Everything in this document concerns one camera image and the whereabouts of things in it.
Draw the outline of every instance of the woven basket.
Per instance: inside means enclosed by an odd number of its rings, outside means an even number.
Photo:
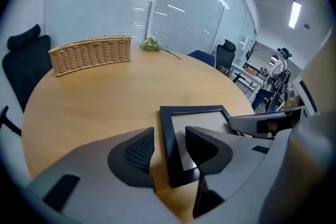
[[[130,61],[131,37],[90,37],[51,49],[49,55],[59,77],[85,68]]]

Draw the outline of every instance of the black hat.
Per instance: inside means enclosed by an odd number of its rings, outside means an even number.
[[[280,52],[283,55],[285,55],[286,59],[288,59],[289,57],[292,57],[292,54],[286,48],[282,48],[282,49],[278,48],[278,52]]]

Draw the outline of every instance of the chair headrest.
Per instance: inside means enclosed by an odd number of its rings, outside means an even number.
[[[231,41],[228,41],[227,39],[225,39],[225,42],[222,45],[222,48],[230,52],[236,51],[236,46]]]
[[[7,48],[9,50],[15,50],[25,44],[30,43],[35,38],[39,36],[41,32],[41,28],[38,24],[36,24],[33,28],[29,29],[28,31],[17,35],[17,36],[11,36],[8,39],[7,42]]]

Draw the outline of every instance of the person wearing hat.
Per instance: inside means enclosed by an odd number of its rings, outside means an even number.
[[[276,63],[268,68],[267,66],[263,67],[262,72],[267,74],[266,79],[260,90],[258,91],[254,102],[252,103],[252,108],[254,111],[263,103],[266,102],[265,99],[269,99],[275,92],[274,87],[271,83],[271,78],[275,78],[281,74],[284,70],[287,70],[286,60],[289,57],[292,57],[292,54],[286,48],[278,49],[279,59]]]

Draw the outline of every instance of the round wooden table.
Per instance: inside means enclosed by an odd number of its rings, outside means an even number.
[[[213,67],[178,54],[132,47],[131,61],[56,78],[48,72],[24,113],[23,149],[32,178],[72,149],[154,127],[150,174],[158,197],[183,221],[192,219],[198,182],[169,186],[160,106],[223,105],[231,116],[253,114],[241,90]]]

